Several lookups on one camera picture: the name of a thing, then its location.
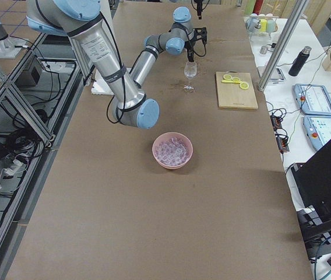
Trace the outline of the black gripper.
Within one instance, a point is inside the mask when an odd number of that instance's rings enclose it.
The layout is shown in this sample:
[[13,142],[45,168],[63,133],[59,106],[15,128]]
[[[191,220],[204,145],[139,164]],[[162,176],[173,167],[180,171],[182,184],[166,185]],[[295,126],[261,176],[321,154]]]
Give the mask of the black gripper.
[[[195,3],[196,3],[196,11],[197,11],[198,19],[201,19],[203,12],[203,0],[195,0]],[[187,51],[187,58],[189,62],[195,62],[193,46],[194,46],[193,42],[191,41],[185,42],[185,49]]]

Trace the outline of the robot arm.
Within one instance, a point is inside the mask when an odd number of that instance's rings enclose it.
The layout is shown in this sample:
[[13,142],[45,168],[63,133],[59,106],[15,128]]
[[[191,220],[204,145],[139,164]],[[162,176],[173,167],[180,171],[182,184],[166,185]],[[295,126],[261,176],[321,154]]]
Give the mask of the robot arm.
[[147,37],[144,50],[127,69],[100,8],[100,1],[27,1],[26,18],[33,30],[79,43],[114,94],[115,123],[149,129],[156,124],[160,108],[147,98],[142,84],[160,53],[179,55],[191,46],[195,30],[190,11],[185,6],[175,9],[170,31]]

